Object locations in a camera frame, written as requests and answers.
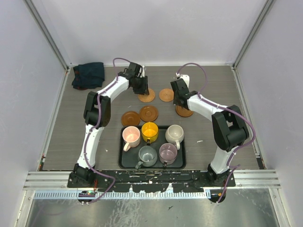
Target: mug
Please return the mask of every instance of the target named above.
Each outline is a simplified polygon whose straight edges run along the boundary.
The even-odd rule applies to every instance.
[[[136,169],[140,169],[141,166],[150,167],[157,162],[157,152],[151,146],[144,146],[139,150],[138,163]]]
[[[125,142],[123,151],[128,151],[140,144],[140,130],[137,127],[128,126],[123,130],[122,137]]]
[[[156,141],[159,134],[158,126],[153,122],[147,122],[142,126],[142,137],[148,145]]]
[[[167,165],[173,164],[177,157],[177,148],[171,143],[164,143],[159,149],[159,157],[163,168]]]
[[[179,125],[171,125],[165,132],[165,138],[168,143],[172,143],[176,146],[177,150],[180,149],[180,143],[184,139],[184,131]]]

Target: tray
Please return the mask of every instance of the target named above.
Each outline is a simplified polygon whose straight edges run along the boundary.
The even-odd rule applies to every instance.
[[[127,126],[123,127],[120,135],[120,148],[119,148],[119,161],[118,164],[122,169],[135,169],[136,164],[138,163],[138,153],[141,147],[146,146],[146,142],[143,140],[141,136],[140,144],[135,148],[130,148],[128,151],[123,151],[123,147],[125,145],[124,140],[122,138],[122,132]],[[165,132],[169,128],[169,125],[158,125],[159,135],[155,142],[151,143],[151,147],[154,148],[157,152],[158,159],[157,162],[151,167],[141,166],[141,169],[163,169],[163,164],[159,159],[159,149],[162,144],[167,143],[165,139]],[[178,154],[176,160],[173,164],[167,165],[166,169],[183,169],[186,166],[186,150],[185,150],[185,142],[184,140],[180,143],[180,150],[178,150]]]

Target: white panel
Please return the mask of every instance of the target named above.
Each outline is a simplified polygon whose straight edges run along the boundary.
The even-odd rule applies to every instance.
[[[303,226],[303,2],[276,1],[238,71],[268,168]]]
[[[72,64],[234,62],[265,0],[33,0]]]
[[[10,227],[27,173],[38,165],[64,68],[23,1],[0,1],[0,31],[0,220]]]

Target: brown saucer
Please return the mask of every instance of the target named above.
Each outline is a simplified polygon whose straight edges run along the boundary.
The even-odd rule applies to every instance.
[[[144,122],[153,122],[158,117],[158,110],[152,105],[146,105],[140,110],[141,120]]]
[[[151,88],[149,88],[148,91],[150,93],[149,95],[138,95],[138,98],[141,102],[149,103],[155,99],[155,92]]]
[[[187,110],[179,105],[176,106],[176,112],[181,117],[190,117],[194,113],[191,110]]]
[[[170,102],[174,99],[174,91],[172,89],[165,88],[159,93],[159,98],[163,102]]]
[[[140,115],[135,111],[125,112],[121,117],[123,126],[136,126],[140,124]]]

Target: dark blue cloth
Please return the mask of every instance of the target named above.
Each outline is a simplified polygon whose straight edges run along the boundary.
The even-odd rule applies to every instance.
[[[102,62],[87,63],[74,67],[75,79],[71,83],[73,88],[79,90],[102,87],[105,79]]]

